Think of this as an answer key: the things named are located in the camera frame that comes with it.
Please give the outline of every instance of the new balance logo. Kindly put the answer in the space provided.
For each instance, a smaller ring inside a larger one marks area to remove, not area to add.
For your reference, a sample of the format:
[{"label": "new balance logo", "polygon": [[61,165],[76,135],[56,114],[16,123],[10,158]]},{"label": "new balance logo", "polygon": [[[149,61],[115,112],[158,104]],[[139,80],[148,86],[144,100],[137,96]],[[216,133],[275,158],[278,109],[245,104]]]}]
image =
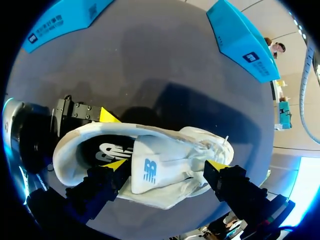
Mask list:
[{"label": "new balance logo", "polygon": [[253,63],[254,61],[259,60],[260,58],[255,52],[250,52],[244,56],[242,56],[248,63]]},{"label": "new balance logo", "polygon": [[32,33],[29,37],[28,37],[28,40],[30,43],[34,44],[38,38],[36,37],[36,35],[34,33]]},{"label": "new balance logo", "polygon": [[144,161],[144,175],[143,180],[150,183],[156,183],[156,174],[157,174],[157,164],[155,161],[150,161],[146,159]]},{"label": "new balance logo", "polygon": [[95,158],[100,161],[111,163],[113,160],[122,160],[130,158],[133,154],[133,148],[128,147],[127,150],[123,150],[122,146],[114,145],[111,143],[103,143],[100,145],[98,151],[95,154]]}]

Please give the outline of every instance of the blue logo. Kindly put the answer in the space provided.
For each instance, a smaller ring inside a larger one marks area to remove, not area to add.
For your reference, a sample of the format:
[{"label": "blue logo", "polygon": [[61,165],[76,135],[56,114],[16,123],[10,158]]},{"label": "blue logo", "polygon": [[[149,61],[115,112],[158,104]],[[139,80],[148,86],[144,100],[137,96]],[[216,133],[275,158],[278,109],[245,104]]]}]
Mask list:
[{"label": "blue logo", "polygon": [[144,162],[143,180],[150,183],[156,183],[157,164],[155,161],[150,161],[148,158]]}]

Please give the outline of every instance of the round platform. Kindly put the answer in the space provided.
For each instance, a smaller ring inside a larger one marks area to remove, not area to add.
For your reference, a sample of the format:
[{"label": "round platform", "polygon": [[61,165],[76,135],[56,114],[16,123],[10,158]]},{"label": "round platform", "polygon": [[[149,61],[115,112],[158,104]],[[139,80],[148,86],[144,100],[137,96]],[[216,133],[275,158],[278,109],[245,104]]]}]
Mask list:
[{"label": "round platform", "polygon": [[[91,27],[31,54],[21,50],[7,93],[50,108],[71,94],[126,122],[228,135],[232,165],[245,168],[256,185],[271,160],[270,84],[222,55],[205,11],[183,1],[116,0]],[[64,195],[54,172],[47,180]],[[208,224],[228,210],[212,190],[170,210],[117,199],[87,225],[119,239],[159,240]]]}]

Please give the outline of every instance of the blue cardboard panel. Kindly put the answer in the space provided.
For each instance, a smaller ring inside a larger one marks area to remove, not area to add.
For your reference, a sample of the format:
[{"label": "blue cardboard panel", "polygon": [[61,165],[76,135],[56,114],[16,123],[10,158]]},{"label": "blue cardboard panel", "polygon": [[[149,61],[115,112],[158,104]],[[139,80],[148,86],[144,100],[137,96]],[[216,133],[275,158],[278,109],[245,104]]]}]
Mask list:
[{"label": "blue cardboard panel", "polygon": [[114,0],[59,0],[37,21],[22,47],[31,53],[42,44],[84,29]]},{"label": "blue cardboard panel", "polygon": [[239,10],[226,0],[219,0],[206,14],[222,54],[261,83],[280,79],[264,37]]}]

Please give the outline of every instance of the person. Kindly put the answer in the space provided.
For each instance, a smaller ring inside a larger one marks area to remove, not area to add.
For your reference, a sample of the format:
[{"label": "person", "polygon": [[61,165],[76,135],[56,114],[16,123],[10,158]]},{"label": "person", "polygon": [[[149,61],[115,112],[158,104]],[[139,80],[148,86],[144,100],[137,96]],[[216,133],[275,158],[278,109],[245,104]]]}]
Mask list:
[{"label": "person", "polygon": [[268,45],[274,59],[277,59],[278,53],[284,53],[286,51],[286,46],[283,43],[281,42],[273,43],[272,40],[268,37],[265,37],[264,40]]}]

